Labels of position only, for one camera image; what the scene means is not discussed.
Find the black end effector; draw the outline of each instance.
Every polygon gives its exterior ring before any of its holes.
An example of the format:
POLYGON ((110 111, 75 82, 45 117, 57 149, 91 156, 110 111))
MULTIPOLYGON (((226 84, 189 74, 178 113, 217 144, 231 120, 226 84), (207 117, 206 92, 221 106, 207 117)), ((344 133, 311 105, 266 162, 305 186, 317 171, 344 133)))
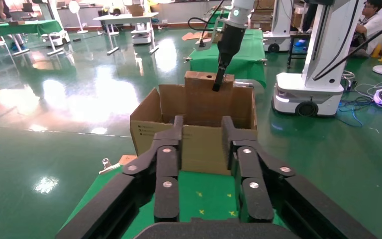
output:
POLYGON ((177 222, 182 129, 183 117, 176 116, 174 127, 156 133, 150 149, 126 164, 56 238, 120 238, 154 193, 155 222, 177 222))
POLYGON ((242 38, 244 38, 245 29, 225 24, 217 48, 219 49, 219 66, 214 80, 213 91, 219 91, 223 82, 226 68, 232 60, 232 57, 239 52, 242 38))
POLYGON ((222 145, 242 206, 241 222, 269 221, 274 207, 302 239, 377 238, 285 162, 263 151, 255 134, 236 129, 229 116, 222 118, 222 145), (255 200, 258 207, 253 207, 255 200))

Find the chair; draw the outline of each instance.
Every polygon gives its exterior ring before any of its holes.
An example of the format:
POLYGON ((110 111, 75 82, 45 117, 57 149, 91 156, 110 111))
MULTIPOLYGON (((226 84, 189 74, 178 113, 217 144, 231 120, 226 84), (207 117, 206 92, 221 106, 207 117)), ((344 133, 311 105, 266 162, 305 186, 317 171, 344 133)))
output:
POLYGON ((33 10, 33 4, 31 3, 23 3, 22 9, 23 12, 27 13, 28 16, 22 16, 21 19, 23 20, 33 20, 36 16, 34 16, 34 10, 33 10))

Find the blue object on floor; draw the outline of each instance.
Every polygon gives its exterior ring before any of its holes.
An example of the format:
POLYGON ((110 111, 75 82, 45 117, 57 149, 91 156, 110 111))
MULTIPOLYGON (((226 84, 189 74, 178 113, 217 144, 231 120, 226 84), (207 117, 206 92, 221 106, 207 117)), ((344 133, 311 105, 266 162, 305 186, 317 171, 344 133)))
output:
MULTIPOLYGON (((25 46, 23 44, 20 45, 20 48, 21 48, 21 50, 25 50, 25 46)), ((11 49, 12 49, 12 51, 18 51, 18 48, 17 48, 17 45, 15 44, 15 42, 13 42, 11 44, 11 49)))
POLYGON ((295 43, 295 46, 297 47, 304 47, 306 46, 307 41, 306 40, 299 40, 297 43, 295 43))

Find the black cable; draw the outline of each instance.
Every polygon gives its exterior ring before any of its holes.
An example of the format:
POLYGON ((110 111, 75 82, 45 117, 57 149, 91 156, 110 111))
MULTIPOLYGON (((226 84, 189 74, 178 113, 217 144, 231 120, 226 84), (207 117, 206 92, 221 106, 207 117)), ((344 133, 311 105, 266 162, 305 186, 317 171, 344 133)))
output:
POLYGON ((345 56, 342 60, 340 60, 338 63, 336 63, 334 66, 332 66, 329 70, 327 70, 325 73, 323 73, 321 76, 318 76, 318 77, 313 77, 312 79, 317 81, 321 78, 323 78, 325 75, 329 74, 331 71, 333 71, 336 67, 338 67, 340 64, 342 64, 343 62, 345 62, 349 57, 351 57, 352 55, 355 54, 355 52, 359 51, 360 49, 362 49, 365 45, 367 45, 368 43, 370 43, 372 40, 376 39, 378 36, 380 36, 382 34, 382 30, 380 30, 379 32, 377 32, 376 34, 374 34, 370 39, 366 40, 365 42, 363 42, 361 45, 359 45, 357 48, 355 48, 355 50, 353 50, 351 53, 349 53, 347 56, 345 56))
POLYGON ((218 10, 219 7, 223 4, 224 1, 225 1, 225 0, 222 0, 222 1, 219 3, 219 5, 218 5, 218 6, 216 7, 216 9, 214 10, 213 14, 210 16, 210 18, 209 18, 207 21, 205 21, 205 20, 203 20, 203 19, 201 19, 201 18, 199 18, 199 17, 191 17, 190 19, 188 19, 188 27, 191 28, 192 30, 202 31, 201 36, 204 36, 204 32, 205 32, 205 31, 213 31, 213 29, 207 29, 207 26, 208 26, 209 24, 212 24, 212 23, 210 22, 211 18, 214 16, 214 14, 217 12, 217 10, 218 10), (192 27, 190 21, 193 20, 193 19, 200 20, 200 21, 204 22, 204 23, 205 23, 204 29, 198 29, 198 28, 194 28, 194 27, 192 27))
POLYGON ((348 27, 348 31, 346 31, 346 35, 345 35, 345 38, 343 39, 343 42, 342 42, 342 45, 340 45, 340 48, 339 48, 339 51, 336 53, 335 57, 333 57, 333 59, 329 62, 329 64, 327 64, 327 66, 325 66, 323 68, 323 70, 321 70, 316 76, 313 77, 313 80, 316 80, 316 79, 319 79, 317 78, 318 75, 320 75, 321 73, 323 73, 336 59, 337 57, 339 56, 339 54, 342 52, 342 49, 343 49, 343 46, 345 45, 346 43, 346 39, 348 38, 349 36, 349 33, 351 32, 351 26, 352 26, 352 23, 354 22, 354 18, 355 18, 355 14, 357 12, 357 5, 358 5, 358 0, 355 2, 355 7, 354 7, 354 11, 352 12, 352 17, 351 17, 351 21, 349 23, 349 27, 348 27))
POLYGON ((212 15, 210 16, 210 18, 207 20, 207 23, 206 23, 205 26, 204 26, 204 30, 203 30, 203 32, 201 33, 201 38, 203 38, 205 29, 207 28, 208 23, 210 22, 211 18, 216 14, 217 10, 219 10, 219 7, 222 6, 223 1, 225 1, 225 0, 220 1, 219 5, 217 5, 217 7, 216 7, 216 9, 214 10, 213 14, 212 14, 212 15))
POLYGON ((191 17, 190 19, 188 19, 188 27, 191 28, 192 30, 196 30, 196 31, 203 31, 203 30, 206 30, 206 31, 212 31, 212 30, 213 30, 213 29, 206 29, 206 28, 204 28, 204 29, 194 28, 194 27, 191 26, 191 24, 190 24, 190 21, 193 20, 193 19, 200 20, 200 21, 206 23, 206 26, 207 26, 207 24, 208 24, 208 21, 205 21, 205 20, 203 20, 203 19, 201 19, 201 18, 199 18, 199 17, 191 17))

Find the metal table leg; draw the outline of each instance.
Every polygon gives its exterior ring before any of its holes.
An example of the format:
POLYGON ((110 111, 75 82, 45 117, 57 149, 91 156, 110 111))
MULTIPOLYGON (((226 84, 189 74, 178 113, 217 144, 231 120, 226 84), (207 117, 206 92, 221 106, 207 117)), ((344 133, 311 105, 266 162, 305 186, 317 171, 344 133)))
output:
POLYGON ((60 48, 56 49, 55 45, 53 44, 53 41, 52 41, 52 38, 51 38, 50 34, 48 34, 48 37, 49 37, 50 45, 52 46, 52 50, 53 51, 47 53, 47 56, 55 55, 56 53, 61 52, 62 50, 64 50, 63 47, 60 47, 60 48))
POLYGON ((106 53, 106 55, 109 56, 109 55, 111 55, 113 52, 119 50, 119 47, 115 47, 115 48, 113 47, 112 36, 109 34, 109 33, 110 33, 110 31, 109 31, 109 26, 108 26, 107 24, 105 24, 105 26, 106 26, 107 36, 109 37, 110 46, 112 47, 112 50, 110 50, 110 51, 108 51, 108 52, 106 53))
POLYGON ((14 43, 17 46, 17 49, 18 49, 18 52, 15 52, 15 53, 12 54, 13 56, 18 56, 18 55, 21 55, 21 54, 24 54, 24 53, 30 51, 30 49, 28 49, 28 48, 25 48, 24 50, 21 50, 21 47, 19 46, 19 43, 18 43, 17 38, 15 37, 15 35, 11 35, 11 36, 12 36, 12 40, 14 41, 14 43))
POLYGON ((290 68, 290 60, 292 59, 292 52, 293 52, 293 41, 295 40, 294 37, 290 37, 290 46, 289 46, 289 56, 287 58, 287 68, 290 68))
POLYGON ((5 44, 4 46, 5 46, 6 50, 8 51, 9 57, 11 58, 11 61, 14 64, 14 66, 15 66, 15 68, 17 70, 17 73, 19 75, 17 64, 15 63, 14 58, 12 57, 11 52, 9 51, 8 45, 5 44))
POLYGON ((151 42, 152 42, 152 49, 149 51, 150 54, 153 54, 157 49, 159 49, 159 46, 156 45, 154 42, 154 30, 153 30, 153 25, 151 24, 151 18, 149 18, 150 21, 150 34, 151 34, 151 42))

